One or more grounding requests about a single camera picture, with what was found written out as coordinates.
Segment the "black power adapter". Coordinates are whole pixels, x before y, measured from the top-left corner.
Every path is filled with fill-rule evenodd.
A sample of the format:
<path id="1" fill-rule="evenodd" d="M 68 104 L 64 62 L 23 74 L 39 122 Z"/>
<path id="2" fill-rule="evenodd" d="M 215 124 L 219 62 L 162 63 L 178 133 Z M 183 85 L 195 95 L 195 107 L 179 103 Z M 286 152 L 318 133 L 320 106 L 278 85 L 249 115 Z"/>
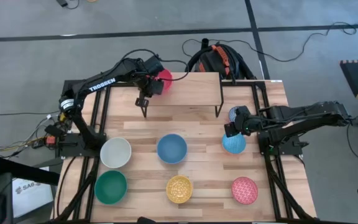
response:
<path id="1" fill-rule="evenodd" d="M 76 1 L 76 4 L 73 5 L 69 1 Z M 56 2 L 62 7 L 69 10 L 76 9 L 80 5 L 80 0 L 56 0 Z"/>

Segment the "pink wavy pattern bowl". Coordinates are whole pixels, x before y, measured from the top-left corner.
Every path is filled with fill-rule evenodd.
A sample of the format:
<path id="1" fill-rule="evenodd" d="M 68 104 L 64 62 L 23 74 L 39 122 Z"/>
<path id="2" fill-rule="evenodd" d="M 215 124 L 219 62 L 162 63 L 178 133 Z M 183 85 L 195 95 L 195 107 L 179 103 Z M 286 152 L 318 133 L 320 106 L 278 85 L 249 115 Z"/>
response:
<path id="1" fill-rule="evenodd" d="M 252 179 L 238 177 L 232 183 L 231 193 L 235 201 L 243 205 L 250 205 L 257 200 L 258 188 Z"/>

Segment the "black stand beam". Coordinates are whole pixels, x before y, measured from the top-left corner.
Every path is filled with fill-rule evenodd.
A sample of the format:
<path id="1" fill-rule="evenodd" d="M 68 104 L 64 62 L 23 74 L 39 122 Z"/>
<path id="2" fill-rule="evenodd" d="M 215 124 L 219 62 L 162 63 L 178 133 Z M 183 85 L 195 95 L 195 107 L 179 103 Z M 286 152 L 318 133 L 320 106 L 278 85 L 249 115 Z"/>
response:
<path id="1" fill-rule="evenodd" d="M 58 173 L 23 165 L 0 157 L 0 174 L 3 173 L 11 173 L 15 178 L 49 185 L 58 185 L 60 179 Z"/>

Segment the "white cardboard box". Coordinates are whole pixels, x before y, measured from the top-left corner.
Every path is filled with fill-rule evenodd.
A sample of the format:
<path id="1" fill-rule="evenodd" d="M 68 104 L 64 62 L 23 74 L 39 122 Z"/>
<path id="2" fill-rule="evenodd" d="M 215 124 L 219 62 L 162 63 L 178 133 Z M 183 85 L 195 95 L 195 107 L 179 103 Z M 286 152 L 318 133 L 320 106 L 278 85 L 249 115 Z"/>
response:
<path id="1" fill-rule="evenodd" d="M 12 181 L 14 218 L 21 217 L 53 201 L 50 185 L 15 178 Z"/>

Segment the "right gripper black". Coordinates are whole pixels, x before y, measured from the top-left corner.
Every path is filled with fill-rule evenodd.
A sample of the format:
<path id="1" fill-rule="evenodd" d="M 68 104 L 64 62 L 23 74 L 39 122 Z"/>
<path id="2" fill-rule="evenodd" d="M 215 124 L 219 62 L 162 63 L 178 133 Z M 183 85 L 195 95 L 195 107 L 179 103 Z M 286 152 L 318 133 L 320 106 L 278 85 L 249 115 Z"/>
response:
<path id="1" fill-rule="evenodd" d="M 261 131 L 262 122 L 260 117 L 252 115 L 246 106 L 237 107 L 235 123 L 240 124 L 241 131 L 236 128 L 234 123 L 227 123 L 224 125 L 227 138 L 231 138 L 239 133 L 250 136 L 252 133 Z"/>

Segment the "plain white bowl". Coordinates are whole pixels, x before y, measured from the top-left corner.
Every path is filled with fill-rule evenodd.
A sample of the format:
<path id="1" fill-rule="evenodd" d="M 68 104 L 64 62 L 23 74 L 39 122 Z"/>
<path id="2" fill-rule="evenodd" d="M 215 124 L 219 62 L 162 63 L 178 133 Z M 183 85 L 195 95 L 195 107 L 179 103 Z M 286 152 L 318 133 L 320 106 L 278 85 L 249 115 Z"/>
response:
<path id="1" fill-rule="evenodd" d="M 106 167 L 117 169 L 129 162 L 131 154 L 132 148 L 126 139 L 111 138 L 103 144 L 100 159 Z"/>

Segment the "plain red bowl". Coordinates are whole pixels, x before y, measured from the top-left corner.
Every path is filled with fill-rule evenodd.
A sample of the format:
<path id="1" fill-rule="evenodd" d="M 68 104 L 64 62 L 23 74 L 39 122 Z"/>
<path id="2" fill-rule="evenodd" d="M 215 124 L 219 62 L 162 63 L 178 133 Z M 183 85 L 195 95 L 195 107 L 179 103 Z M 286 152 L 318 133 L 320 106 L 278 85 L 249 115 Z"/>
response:
<path id="1" fill-rule="evenodd" d="M 172 85 L 171 72 L 167 69 L 164 69 L 158 73 L 157 77 L 163 81 L 163 92 L 168 91 Z"/>

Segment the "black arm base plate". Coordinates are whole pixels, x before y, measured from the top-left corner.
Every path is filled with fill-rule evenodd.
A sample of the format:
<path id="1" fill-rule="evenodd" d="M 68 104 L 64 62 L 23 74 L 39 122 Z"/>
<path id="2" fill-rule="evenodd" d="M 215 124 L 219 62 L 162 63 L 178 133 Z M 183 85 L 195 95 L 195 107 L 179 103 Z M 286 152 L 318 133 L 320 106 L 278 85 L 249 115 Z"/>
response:
<path id="1" fill-rule="evenodd" d="M 58 154 L 64 157 L 97 157 L 106 141 L 105 134 L 68 133 L 57 138 Z"/>
<path id="2" fill-rule="evenodd" d="M 278 143 L 273 143 L 268 132 L 262 132 L 257 134 L 259 149 L 261 154 L 271 156 L 278 155 L 302 155 L 302 149 L 309 145 L 308 142 L 301 142 L 298 136 L 286 137 L 285 139 L 279 140 Z"/>

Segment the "light blue bowl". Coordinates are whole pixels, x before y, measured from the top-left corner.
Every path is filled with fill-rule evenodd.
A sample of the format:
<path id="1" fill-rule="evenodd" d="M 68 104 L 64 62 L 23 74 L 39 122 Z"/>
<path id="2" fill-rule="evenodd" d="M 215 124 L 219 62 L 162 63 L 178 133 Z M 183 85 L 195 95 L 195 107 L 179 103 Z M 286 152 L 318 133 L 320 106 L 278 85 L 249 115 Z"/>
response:
<path id="1" fill-rule="evenodd" d="M 224 134 L 222 138 L 222 146 L 231 154 L 240 154 L 246 148 L 246 139 L 242 134 L 237 134 L 232 137 L 227 137 Z"/>

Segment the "plain green bowl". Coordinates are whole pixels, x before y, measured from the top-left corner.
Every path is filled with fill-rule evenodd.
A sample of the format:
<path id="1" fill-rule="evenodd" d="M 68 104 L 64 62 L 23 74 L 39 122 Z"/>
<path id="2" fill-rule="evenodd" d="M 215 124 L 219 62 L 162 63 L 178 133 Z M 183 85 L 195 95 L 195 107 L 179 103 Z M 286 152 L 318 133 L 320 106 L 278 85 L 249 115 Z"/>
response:
<path id="1" fill-rule="evenodd" d="M 125 197 L 127 188 L 125 175 L 118 170 L 109 170 L 97 179 L 94 194 L 101 203 L 114 205 Z"/>

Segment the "yellow bowl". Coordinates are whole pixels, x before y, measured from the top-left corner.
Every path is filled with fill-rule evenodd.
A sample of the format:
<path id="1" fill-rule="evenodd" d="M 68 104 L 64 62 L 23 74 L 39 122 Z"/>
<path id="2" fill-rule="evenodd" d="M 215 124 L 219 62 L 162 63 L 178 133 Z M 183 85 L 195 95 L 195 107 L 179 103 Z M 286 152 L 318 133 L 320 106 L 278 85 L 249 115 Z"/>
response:
<path id="1" fill-rule="evenodd" d="M 172 177 L 166 186 L 168 199 L 176 204 L 187 202 L 193 193 L 193 185 L 190 179 L 184 175 Z"/>

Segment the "wooden shelf with black legs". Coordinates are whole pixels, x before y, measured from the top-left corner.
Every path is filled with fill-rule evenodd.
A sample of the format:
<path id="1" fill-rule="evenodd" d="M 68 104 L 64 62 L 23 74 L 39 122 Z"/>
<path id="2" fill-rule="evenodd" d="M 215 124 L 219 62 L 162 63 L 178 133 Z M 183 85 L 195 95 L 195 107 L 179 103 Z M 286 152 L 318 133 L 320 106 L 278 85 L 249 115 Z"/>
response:
<path id="1" fill-rule="evenodd" d="M 171 72 L 172 85 L 166 92 L 154 95 L 141 107 L 144 117 L 151 106 L 201 107 L 213 106 L 215 116 L 223 107 L 223 83 L 216 72 Z"/>

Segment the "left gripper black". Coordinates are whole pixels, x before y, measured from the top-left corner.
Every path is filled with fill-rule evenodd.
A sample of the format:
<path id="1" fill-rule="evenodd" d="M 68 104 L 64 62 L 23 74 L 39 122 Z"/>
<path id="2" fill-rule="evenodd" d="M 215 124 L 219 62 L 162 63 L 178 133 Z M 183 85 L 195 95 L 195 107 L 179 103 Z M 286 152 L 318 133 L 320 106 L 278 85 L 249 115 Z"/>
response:
<path id="1" fill-rule="evenodd" d="M 144 72 L 134 73 L 134 84 L 140 90 L 142 96 L 152 97 L 154 94 L 162 94 L 164 89 L 163 80 L 156 80 L 154 76 L 150 76 Z"/>

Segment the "plain blue bowl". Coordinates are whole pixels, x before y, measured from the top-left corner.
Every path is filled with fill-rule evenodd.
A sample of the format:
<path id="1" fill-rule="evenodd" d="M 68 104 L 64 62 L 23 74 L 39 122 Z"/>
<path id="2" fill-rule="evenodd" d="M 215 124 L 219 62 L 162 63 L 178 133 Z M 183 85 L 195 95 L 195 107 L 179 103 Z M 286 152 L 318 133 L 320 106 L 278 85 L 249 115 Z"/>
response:
<path id="1" fill-rule="evenodd" d="M 180 163 L 187 155 L 186 141 L 178 134 L 167 134 L 157 143 L 157 155 L 167 164 Z"/>

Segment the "black aluminium table frame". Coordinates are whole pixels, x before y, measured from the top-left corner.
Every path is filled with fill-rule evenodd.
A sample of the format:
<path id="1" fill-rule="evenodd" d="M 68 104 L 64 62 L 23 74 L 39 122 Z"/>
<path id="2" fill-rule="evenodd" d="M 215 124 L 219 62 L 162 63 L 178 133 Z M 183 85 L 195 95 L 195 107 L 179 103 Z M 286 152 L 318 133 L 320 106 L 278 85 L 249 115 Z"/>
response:
<path id="1" fill-rule="evenodd" d="M 240 154 L 224 150 L 221 141 L 228 112 L 245 105 L 255 111 L 261 106 L 286 105 L 282 82 L 265 82 L 265 90 L 248 80 L 223 83 L 223 107 L 215 116 L 213 106 L 151 106 L 144 117 L 134 104 L 134 87 L 113 87 L 85 99 L 83 117 L 108 137 L 126 139 L 132 147 L 129 162 L 121 168 L 128 181 L 126 196 L 115 205 L 101 203 L 89 186 L 64 224 L 134 223 L 139 217 L 157 222 L 268 222 L 275 218 L 265 160 L 257 136 L 246 137 Z M 157 155 L 157 143 L 167 134 L 178 134 L 187 143 L 186 157 L 167 164 Z M 171 202 L 167 182 L 176 175 L 188 177 L 193 185 L 190 199 Z M 238 177 L 252 179 L 257 200 L 243 205 L 234 200 L 231 186 Z"/>

